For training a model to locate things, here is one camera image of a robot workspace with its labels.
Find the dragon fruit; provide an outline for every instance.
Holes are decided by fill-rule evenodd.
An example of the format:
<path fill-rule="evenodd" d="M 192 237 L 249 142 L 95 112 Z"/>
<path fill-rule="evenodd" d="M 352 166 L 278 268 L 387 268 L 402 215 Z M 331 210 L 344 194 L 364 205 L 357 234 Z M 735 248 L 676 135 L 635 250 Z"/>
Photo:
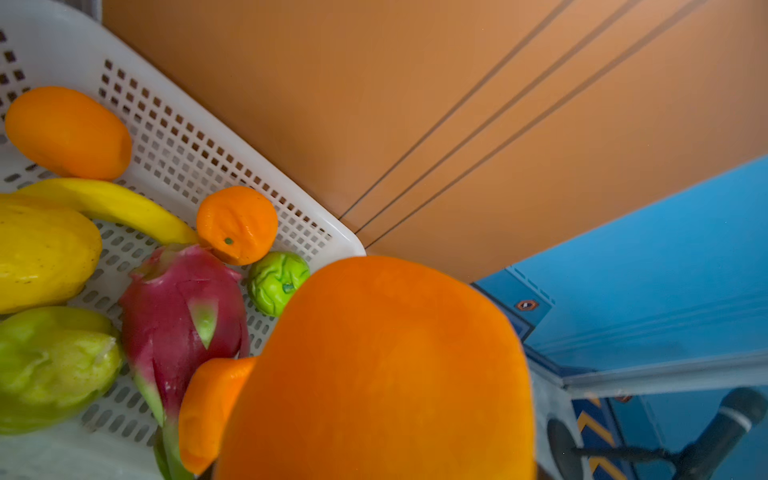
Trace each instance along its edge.
<path fill-rule="evenodd" d="M 122 340 L 136 386 L 161 427 L 157 463 L 166 478 L 193 478 L 180 460 L 181 400 L 207 360 L 248 354 L 241 276 L 199 245 L 171 244 L 131 278 L 120 298 Z"/>

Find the plastic fruit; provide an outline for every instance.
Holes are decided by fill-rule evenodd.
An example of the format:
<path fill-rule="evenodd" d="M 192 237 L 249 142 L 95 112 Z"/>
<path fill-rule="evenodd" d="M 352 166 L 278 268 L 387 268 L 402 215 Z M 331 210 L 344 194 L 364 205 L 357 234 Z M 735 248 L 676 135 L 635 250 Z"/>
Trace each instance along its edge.
<path fill-rule="evenodd" d="M 111 182 L 51 178 L 24 187 L 15 195 L 45 198 L 88 218 L 122 223 L 163 245 L 197 243 L 197 234 L 181 219 L 152 200 Z"/>
<path fill-rule="evenodd" d="M 162 427 L 170 478 L 192 478 L 180 460 L 178 416 L 195 370 L 248 354 L 240 274 L 200 245 L 155 250 L 120 297 L 123 346 L 136 387 Z"/>
<path fill-rule="evenodd" d="M 101 396 L 122 365 L 117 334 L 107 317 L 66 306 L 0 323 L 0 435 L 61 422 Z"/>
<path fill-rule="evenodd" d="M 237 400 L 217 480 L 529 480 L 522 347 L 471 287 L 386 257 L 296 291 Z"/>
<path fill-rule="evenodd" d="M 270 252 L 248 273 L 248 295 L 264 315 L 280 316 L 288 300 L 310 278 L 310 266 L 289 252 Z"/>
<path fill-rule="evenodd" d="M 211 359 L 192 376 L 179 412 L 184 467 L 202 475 L 219 456 L 221 436 L 257 357 Z"/>
<path fill-rule="evenodd" d="M 200 203 L 197 233 L 219 260 L 248 265 L 270 251 L 277 235 L 277 212 L 265 196 L 251 188 L 225 188 Z"/>
<path fill-rule="evenodd" d="M 17 98 L 5 134 L 29 160 L 62 177 L 114 180 L 131 162 L 131 136 L 98 102 L 63 87 L 40 87 Z"/>
<path fill-rule="evenodd" d="M 101 235 L 64 205 L 0 194 L 0 252 L 0 313 L 13 313 L 77 295 L 96 270 Z"/>

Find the orange wall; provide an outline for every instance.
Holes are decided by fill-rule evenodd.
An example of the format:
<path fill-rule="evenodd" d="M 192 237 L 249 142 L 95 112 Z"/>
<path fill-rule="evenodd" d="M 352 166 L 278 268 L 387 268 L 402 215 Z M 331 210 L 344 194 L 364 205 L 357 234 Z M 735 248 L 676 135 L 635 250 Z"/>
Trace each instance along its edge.
<path fill-rule="evenodd" d="M 104 2 L 370 253 L 467 281 L 768 152 L 767 18 L 763 0 Z"/>

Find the green mango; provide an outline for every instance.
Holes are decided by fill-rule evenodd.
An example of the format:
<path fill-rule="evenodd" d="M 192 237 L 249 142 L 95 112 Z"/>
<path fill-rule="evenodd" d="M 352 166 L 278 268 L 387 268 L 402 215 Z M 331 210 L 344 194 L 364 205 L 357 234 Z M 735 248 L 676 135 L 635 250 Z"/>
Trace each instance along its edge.
<path fill-rule="evenodd" d="M 0 322 L 0 435 L 77 415 L 122 366 L 118 332 L 99 313 L 45 306 Z"/>
<path fill-rule="evenodd" d="M 280 316 L 288 300 L 306 279 L 310 266 L 289 252 L 269 252 L 248 273 L 248 295 L 264 315 Z"/>

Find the white trim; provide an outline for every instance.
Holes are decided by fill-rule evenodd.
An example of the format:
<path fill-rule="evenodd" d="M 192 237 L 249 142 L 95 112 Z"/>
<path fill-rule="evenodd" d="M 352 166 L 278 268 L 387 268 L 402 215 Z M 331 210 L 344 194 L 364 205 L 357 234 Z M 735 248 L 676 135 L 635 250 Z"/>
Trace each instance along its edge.
<path fill-rule="evenodd" d="M 564 377 L 574 399 L 768 385 L 768 350 Z"/>
<path fill-rule="evenodd" d="M 559 389 L 563 388 L 563 379 L 560 376 L 555 375 L 531 359 L 528 359 L 528 369 L 531 371 L 531 373 L 535 373 Z"/>

